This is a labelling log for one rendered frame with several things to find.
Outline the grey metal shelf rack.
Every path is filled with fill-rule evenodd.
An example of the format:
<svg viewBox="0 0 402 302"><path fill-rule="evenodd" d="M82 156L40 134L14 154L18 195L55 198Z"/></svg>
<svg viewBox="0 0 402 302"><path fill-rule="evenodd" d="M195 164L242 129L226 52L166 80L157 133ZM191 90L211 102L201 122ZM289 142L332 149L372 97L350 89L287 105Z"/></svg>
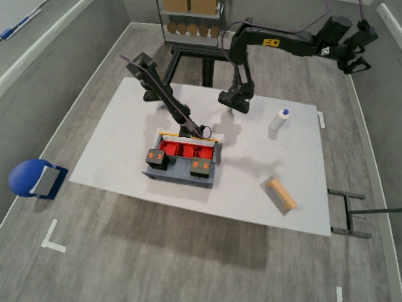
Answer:
<svg viewBox="0 0 402 302"><path fill-rule="evenodd" d="M159 150L159 145L163 140L164 140L163 135L159 134L154 149ZM167 171L153 169L148 165L147 171L146 172L141 171L141 172L145 174L147 177L150 177L154 180L212 189L218 144L219 142L215 142L212 150L211 165L210 165L211 167L208 179L201 177L194 177L190 175L192 158L172 156L172 155L167 155L169 157Z"/></svg>

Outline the sanding float with wooden handle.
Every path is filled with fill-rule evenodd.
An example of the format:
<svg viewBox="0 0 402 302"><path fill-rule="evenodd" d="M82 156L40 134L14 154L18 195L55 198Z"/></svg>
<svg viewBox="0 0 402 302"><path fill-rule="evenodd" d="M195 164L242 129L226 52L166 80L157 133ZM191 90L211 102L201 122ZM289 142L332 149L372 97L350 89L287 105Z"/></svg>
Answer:
<svg viewBox="0 0 402 302"><path fill-rule="evenodd" d="M272 175L259 185L283 216L297 206L291 196Z"/></svg>

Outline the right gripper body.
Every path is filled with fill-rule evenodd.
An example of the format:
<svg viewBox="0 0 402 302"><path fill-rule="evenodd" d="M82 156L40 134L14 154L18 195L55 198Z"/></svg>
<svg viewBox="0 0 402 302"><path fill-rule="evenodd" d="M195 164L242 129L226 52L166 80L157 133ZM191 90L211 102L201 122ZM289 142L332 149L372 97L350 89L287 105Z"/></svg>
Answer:
<svg viewBox="0 0 402 302"><path fill-rule="evenodd" d="M201 125L199 128L201 129L201 132L199 133L199 135L201 136L202 135L202 131L203 131L203 129L204 129L204 126L202 127L203 125ZM185 129L185 128L182 128L181 126L180 126L180 131L179 131L179 137L186 137L186 138L191 138L191 135L187 132L187 130Z"/></svg>

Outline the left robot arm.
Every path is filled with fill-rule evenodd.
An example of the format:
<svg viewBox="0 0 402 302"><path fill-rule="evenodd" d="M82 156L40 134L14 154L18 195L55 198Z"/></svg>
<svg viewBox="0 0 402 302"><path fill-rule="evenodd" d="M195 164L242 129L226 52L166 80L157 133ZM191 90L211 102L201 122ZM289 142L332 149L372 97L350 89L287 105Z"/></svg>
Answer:
<svg viewBox="0 0 402 302"><path fill-rule="evenodd" d="M253 23L252 20L253 18L250 17L244 20L246 23L256 25L250 26L242 23L232 37L229 50L229 57L236 66L241 87L234 95L225 91L222 91L220 95L221 101L246 112L249 111L250 103L244 100L250 100L254 97L255 88L246 57L247 44L278 48L300 57L312 57L314 55L328 58L335 49L335 43L338 43L353 25L352 21L346 17L331 16L317 35L312 35L311 32L304 30L294 33L258 26L259 24Z"/></svg>

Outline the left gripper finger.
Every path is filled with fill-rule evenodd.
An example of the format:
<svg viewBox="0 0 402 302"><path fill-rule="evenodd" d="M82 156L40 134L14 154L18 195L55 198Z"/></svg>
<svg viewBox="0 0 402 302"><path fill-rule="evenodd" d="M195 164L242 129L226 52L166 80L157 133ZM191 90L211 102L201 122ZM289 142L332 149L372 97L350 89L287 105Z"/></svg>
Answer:
<svg viewBox="0 0 402 302"><path fill-rule="evenodd" d="M366 66L366 68L356 68L356 69L354 69L354 68L352 68L346 75L348 75L348 74L352 74L352 73L355 73L355 72L359 72L359 71L365 71L365 70L369 70L372 66L362 57L362 56L360 56L356 61L355 61L355 63L356 63L356 66L357 65L360 65L360 64L363 64L364 66Z"/></svg>
<svg viewBox="0 0 402 302"><path fill-rule="evenodd" d="M360 54L360 53L364 53L366 51L366 49L364 47L361 46L361 44L357 45L361 50L354 50L355 54Z"/></svg>

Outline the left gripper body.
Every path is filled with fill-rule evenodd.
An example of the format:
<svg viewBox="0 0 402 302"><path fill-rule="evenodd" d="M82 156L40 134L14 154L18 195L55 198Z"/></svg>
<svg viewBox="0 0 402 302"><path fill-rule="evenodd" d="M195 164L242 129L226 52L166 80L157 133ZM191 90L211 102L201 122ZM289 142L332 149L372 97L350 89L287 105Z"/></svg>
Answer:
<svg viewBox="0 0 402 302"><path fill-rule="evenodd" d="M357 45L371 37L370 30L365 21L363 20L361 22L360 25L357 24L359 31L351 38L347 38L343 44L336 43L334 51L328 58L326 58L337 61L338 69L342 70L344 74L347 74L356 66L355 61L353 61L349 66L348 62L356 57L354 50L357 48Z"/></svg>

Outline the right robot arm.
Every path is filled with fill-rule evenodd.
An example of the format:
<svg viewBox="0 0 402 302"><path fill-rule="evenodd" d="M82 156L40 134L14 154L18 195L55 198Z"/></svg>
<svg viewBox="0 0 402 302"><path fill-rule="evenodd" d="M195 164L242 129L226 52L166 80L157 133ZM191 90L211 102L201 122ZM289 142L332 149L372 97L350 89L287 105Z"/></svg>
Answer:
<svg viewBox="0 0 402 302"><path fill-rule="evenodd" d="M126 68L131 71L131 74L138 81L140 81L142 79L145 82L145 83L142 83L140 81L142 84L139 83L144 89L146 88L143 99L147 100L147 99L161 98L161 100L164 102L167 110L172 115L172 118L178 123L178 125L180 124L180 126L182 128L185 128L192 137L201 139L201 137L197 136L197 134L195 133L195 131L193 130L193 128L191 127L189 122L177 110L177 108L178 108L186 116L186 118L190 121L190 123L193 125L193 127L199 134L201 132L201 129L189 117L189 115L191 114L189 107L186 104L185 105L181 104L170 93L171 88L166 88L166 86L163 84L160 77L158 76L158 73L155 70L155 67L158 66L156 64L156 62L151 57L149 57L147 54L145 54L144 52L142 52L140 55L138 55L131 62L137 64L140 67L143 67L145 69L145 71L148 73L148 74L145 74L143 69L138 68L131 63L128 64L130 67L128 65L126 65Z"/></svg>

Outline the white bottle with blue cap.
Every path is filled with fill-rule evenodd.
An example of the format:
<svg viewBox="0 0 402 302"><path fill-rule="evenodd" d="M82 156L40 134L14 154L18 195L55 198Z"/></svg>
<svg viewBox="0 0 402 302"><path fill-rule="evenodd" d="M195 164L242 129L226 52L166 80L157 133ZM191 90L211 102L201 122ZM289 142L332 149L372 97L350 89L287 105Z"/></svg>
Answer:
<svg viewBox="0 0 402 302"><path fill-rule="evenodd" d="M289 118L289 111L287 109L280 110L269 127L273 131L277 131L282 124Z"/></svg>

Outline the red open bin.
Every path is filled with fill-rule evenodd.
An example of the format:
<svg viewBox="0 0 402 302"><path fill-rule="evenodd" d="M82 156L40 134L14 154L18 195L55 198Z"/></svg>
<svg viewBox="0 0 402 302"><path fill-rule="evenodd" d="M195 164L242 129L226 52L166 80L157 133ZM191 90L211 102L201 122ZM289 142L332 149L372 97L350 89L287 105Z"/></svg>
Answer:
<svg viewBox="0 0 402 302"><path fill-rule="evenodd" d="M178 145L179 142L163 140L163 142L160 144L159 150L165 151L167 155L176 156Z"/></svg>
<svg viewBox="0 0 402 302"><path fill-rule="evenodd" d="M194 157L194 154L195 154L195 148L196 148L196 144L180 142L180 144L177 148L176 156L192 158L192 157Z"/></svg>
<svg viewBox="0 0 402 302"><path fill-rule="evenodd" d="M194 157L211 159L212 150L213 150L213 147L197 145Z"/></svg>

